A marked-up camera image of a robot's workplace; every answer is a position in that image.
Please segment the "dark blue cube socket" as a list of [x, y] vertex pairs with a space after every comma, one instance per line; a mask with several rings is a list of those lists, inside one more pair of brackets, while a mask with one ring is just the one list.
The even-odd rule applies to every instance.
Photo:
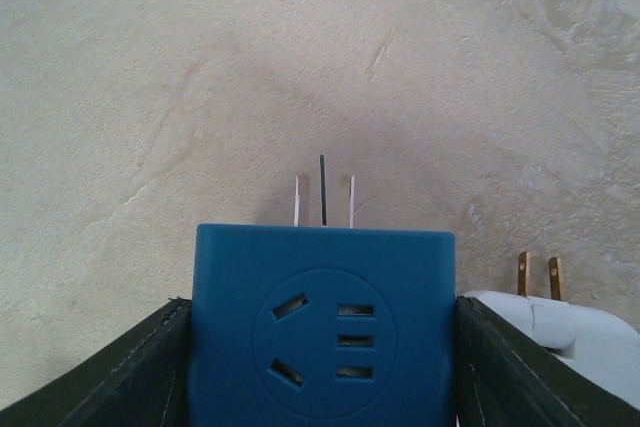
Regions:
[[188, 370], [192, 426], [452, 426], [455, 238], [202, 224]]

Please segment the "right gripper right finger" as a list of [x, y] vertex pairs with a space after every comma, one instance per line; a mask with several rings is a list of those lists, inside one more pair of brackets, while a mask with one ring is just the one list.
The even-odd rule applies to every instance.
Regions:
[[455, 311], [455, 413], [461, 426], [637, 426], [606, 392], [475, 298]]

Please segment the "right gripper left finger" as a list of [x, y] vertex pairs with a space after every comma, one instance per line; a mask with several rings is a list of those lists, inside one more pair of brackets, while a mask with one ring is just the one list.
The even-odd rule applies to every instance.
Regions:
[[171, 299], [69, 372], [1, 410], [3, 426], [186, 426], [191, 302]]

